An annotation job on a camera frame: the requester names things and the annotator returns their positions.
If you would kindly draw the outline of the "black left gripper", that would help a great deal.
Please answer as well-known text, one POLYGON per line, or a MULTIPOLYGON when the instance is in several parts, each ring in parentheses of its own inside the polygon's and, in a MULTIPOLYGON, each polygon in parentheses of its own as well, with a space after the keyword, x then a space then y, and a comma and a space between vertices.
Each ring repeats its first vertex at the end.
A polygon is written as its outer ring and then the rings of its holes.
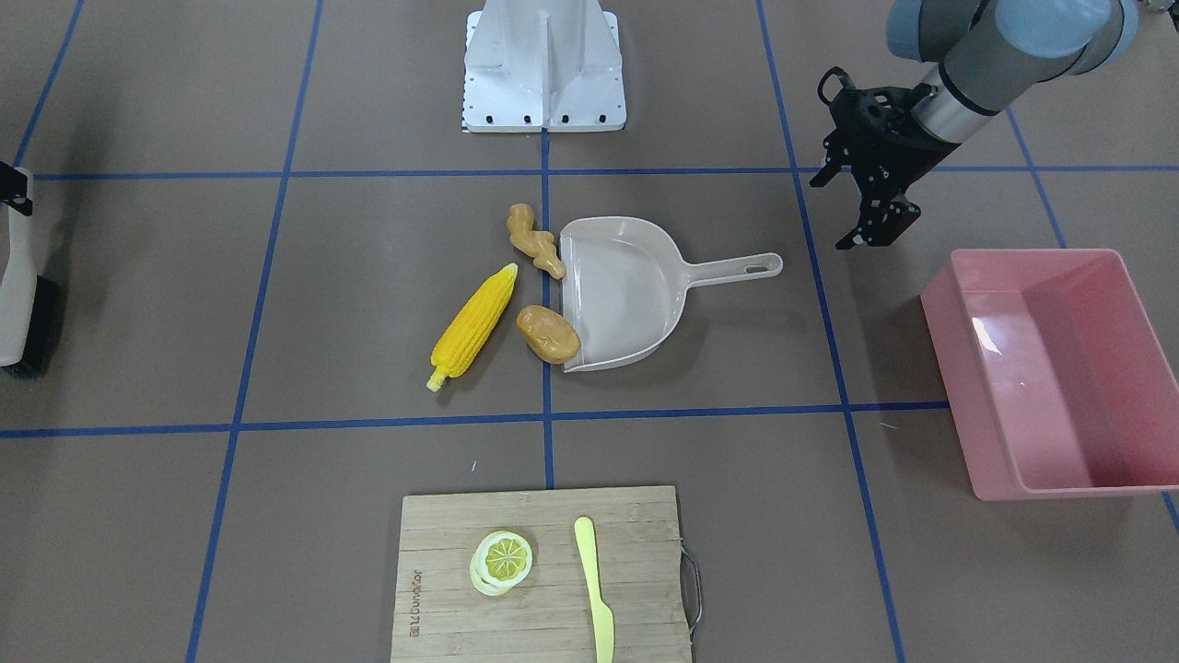
POLYGON ((859 191, 858 223, 836 248, 893 245, 921 217, 921 206, 905 198, 908 188, 949 155, 949 143, 927 132, 914 114, 933 87, 859 88, 834 66, 822 76, 817 94, 835 129, 823 140, 823 163, 810 186, 826 186, 850 169, 859 191))

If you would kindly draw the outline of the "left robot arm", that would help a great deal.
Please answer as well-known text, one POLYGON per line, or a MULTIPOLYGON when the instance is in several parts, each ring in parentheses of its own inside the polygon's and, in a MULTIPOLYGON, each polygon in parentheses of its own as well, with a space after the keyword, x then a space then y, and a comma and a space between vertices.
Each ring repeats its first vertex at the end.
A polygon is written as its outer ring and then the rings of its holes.
POLYGON ((858 222, 838 250, 893 244, 918 221, 908 189, 1028 88, 1114 63, 1137 38, 1133 1, 897 1, 887 20, 893 55, 928 63, 913 87, 858 87, 831 67, 818 91, 834 131, 823 140, 821 188, 849 169, 858 222))

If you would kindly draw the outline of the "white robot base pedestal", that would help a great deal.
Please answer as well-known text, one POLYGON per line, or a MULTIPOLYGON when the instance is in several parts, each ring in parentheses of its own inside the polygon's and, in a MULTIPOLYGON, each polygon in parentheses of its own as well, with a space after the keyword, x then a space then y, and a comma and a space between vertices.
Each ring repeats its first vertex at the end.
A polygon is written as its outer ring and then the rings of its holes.
POLYGON ((627 125, 618 17, 598 1, 487 1, 466 18, 465 46, 467 132, 627 125))

